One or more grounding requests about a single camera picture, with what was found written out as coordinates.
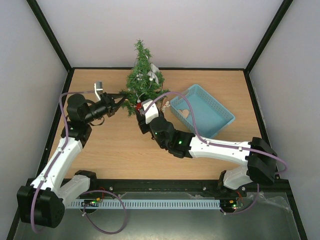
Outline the red ball ornament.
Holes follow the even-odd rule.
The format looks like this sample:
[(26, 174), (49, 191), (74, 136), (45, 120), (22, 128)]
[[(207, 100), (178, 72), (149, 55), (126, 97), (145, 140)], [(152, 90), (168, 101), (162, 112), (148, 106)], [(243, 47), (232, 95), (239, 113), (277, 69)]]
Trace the red ball ornament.
[(141, 108), (142, 108), (142, 103), (141, 103), (141, 102), (138, 102), (138, 103), (136, 104), (136, 106), (135, 106), (136, 111), (139, 112)]

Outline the small green christmas tree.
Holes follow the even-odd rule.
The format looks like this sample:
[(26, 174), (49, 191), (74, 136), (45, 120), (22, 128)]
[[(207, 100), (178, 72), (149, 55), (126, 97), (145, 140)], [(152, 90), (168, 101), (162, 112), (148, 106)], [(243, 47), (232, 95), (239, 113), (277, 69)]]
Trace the small green christmas tree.
[(150, 70), (150, 64), (153, 64), (151, 51), (145, 47), (144, 42), (140, 39), (134, 46), (137, 51), (134, 67), (126, 77), (125, 88), (120, 91), (128, 94), (128, 101), (122, 104), (122, 108), (127, 110), (129, 117), (136, 114), (136, 104), (138, 102), (148, 99), (154, 100), (169, 91), (164, 88), (164, 77), (163, 87), (158, 86), (155, 82), (150, 85), (147, 73)]

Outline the white mesh bow ornament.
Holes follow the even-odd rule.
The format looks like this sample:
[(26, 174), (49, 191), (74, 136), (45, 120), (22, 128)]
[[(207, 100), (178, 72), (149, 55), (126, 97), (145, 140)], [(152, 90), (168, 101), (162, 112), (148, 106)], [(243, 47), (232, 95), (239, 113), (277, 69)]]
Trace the white mesh bow ornament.
[(156, 83), (158, 86), (163, 87), (163, 83), (164, 83), (163, 74), (160, 71), (160, 69), (157, 66), (155, 66), (153, 63), (150, 64), (150, 70), (147, 73), (147, 76), (148, 76), (150, 86), (153, 83)]

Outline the light blue plastic basket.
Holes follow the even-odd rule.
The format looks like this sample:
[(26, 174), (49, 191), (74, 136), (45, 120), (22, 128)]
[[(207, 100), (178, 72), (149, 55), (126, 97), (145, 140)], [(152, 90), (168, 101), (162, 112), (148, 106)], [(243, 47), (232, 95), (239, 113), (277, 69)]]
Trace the light blue plastic basket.
[[(199, 134), (204, 138), (214, 138), (220, 131), (230, 125), (236, 117), (204, 88), (194, 84), (170, 100), (171, 112), (192, 132), (195, 133), (192, 116)], [(185, 119), (179, 110), (188, 109), (190, 115)]]

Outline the gingerbread figure ornament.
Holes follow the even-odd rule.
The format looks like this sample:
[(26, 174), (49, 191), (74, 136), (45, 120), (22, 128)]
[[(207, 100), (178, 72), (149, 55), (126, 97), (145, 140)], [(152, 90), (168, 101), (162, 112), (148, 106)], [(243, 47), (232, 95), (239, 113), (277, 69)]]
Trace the gingerbread figure ornament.
[(171, 105), (170, 105), (170, 102), (168, 100), (164, 101), (161, 105), (161, 111), (164, 113), (166, 111), (167, 108), (169, 108)]

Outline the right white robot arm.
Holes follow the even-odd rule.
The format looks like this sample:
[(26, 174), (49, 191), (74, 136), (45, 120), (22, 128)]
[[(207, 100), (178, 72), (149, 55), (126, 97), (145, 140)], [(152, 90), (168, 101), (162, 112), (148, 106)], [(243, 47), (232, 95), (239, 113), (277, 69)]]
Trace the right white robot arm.
[(235, 169), (220, 174), (218, 191), (224, 196), (249, 183), (271, 186), (275, 182), (277, 154), (262, 138), (242, 142), (204, 139), (175, 129), (161, 112), (151, 115), (140, 109), (136, 119), (141, 132), (149, 132), (158, 146), (174, 157), (211, 158), (237, 164)]

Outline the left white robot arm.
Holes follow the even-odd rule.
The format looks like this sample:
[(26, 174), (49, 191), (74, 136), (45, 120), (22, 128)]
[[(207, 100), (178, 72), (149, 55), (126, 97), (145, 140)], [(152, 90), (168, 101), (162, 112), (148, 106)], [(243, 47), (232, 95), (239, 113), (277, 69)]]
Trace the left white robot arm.
[(113, 116), (126, 99), (121, 93), (103, 92), (96, 97), (97, 102), (93, 102), (83, 92), (70, 93), (66, 107), (60, 108), (64, 128), (58, 147), (32, 183), (17, 192), (20, 220), (29, 223), (35, 233), (45, 227), (57, 227), (71, 202), (97, 189), (96, 173), (87, 170), (79, 170), (63, 184), (67, 171), (89, 140), (92, 122)]

